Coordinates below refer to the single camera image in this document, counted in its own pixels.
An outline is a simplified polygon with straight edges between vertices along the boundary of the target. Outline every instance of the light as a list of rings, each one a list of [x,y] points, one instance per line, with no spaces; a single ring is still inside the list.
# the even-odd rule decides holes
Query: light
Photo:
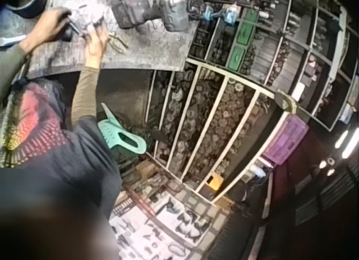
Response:
[[[325,161],[321,161],[319,164],[319,168],[323,169],[324,167],[326,167],[326,162]]]
[[[334,168],[329,169],[329,170],[328,170],[328,173],[326,173],[326,175],[329,177],[329,176],[331,176],[334,172],[335,172],[335,169],[334,169]]]
[[[354,150],[354,147],[358,144],[358,141],[359,141],[359,128],[357,128],[357,130],[355,130],[351,140],[349,141],[344,152],[342,153],[343,159],[346,159],[349,157],[349,155]]]
[[[299,101],[301,99],[301,95],[304,92],[305,85],[301,82],[297,84],[297,86],[294,88],[294,91],[292,92],[292,97],[295,101]]]
[[[263,164],[265,164],[266,166],[270,167],[270,168],[273,168],[273,166],[271,165],[270,162],[268,162],[266,159],[262,158],[262,157],[259,157],[258,158],[259,161],[261,161]]]
[[[345,131],[341,136],[340,136],[340,138],[338,139],[338,141],[337,142],[335,142],[335,148],[336,149],[339,149],[340,148],[340,146],[343,144],[343,141],[344,141],[344,139],[347,137],[347,135],[348,135],[348,130],[347,131]]]
[[[331,157],[328,158],[326,161],[330,166],[334,166],[334,164],[335,164],[335,160],[333,158],[331,158]]]

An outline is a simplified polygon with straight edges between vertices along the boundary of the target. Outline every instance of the pliers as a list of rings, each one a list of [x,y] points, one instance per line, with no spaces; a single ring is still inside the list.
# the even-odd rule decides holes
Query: pliers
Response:
[[[119,37],[118,35],[116,35],[116,32],[112,33],[109,32],[109,39],[108,39],[108,44],[118,53],[123,54],[125,52],[125,50],[120,46],[123,45],[126,49],[128,49],[128,45],[126,44],[126,42]]]

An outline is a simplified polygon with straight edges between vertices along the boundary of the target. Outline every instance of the hand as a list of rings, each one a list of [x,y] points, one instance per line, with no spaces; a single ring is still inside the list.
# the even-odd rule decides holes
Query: hand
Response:
[[[103,54],[106,52],[108,42],[108,32],[105,22],[102,22],[101,25],[96,28],[90,25],[88,32],[89,34],[86,36],[85,66],[100,69],[101,60]]]
[[[71,10],[67,8],[56,8],[45,11],[31,33],[19,45],[26,54],[33,51],[39,45],[50,42],[64,29],[70,21],[67,16]]]

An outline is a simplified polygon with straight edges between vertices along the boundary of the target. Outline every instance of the green drawer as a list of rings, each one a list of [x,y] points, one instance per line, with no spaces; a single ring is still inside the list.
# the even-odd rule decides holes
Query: green drawer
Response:
[[[237,43],[242,45],[248,45],[249,40],[251,39],[253,29],[253,24],[243,23],[240,32],[238,33]]]
[[[228,68],[237,71],[244,54],[245,50],[243,48],[234,47],[231,59],[229,60]]]
[[[247,10],[245,20],[255,22],[257,21],[258,13],[255,10]]]

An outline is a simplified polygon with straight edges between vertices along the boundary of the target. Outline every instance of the gray sleeve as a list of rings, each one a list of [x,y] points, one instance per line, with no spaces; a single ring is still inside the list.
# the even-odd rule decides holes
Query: gray sleeve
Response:
[[[72,127],[83,116],[96,117],[96,87],[99,70],[91,67],[82,69],[72,101]]]
[[[26,61],[26,54],[19,45],[14,45],[0,59],[0,101],[4,100],[5,95],[11,85],[11,81],[21,69]]]

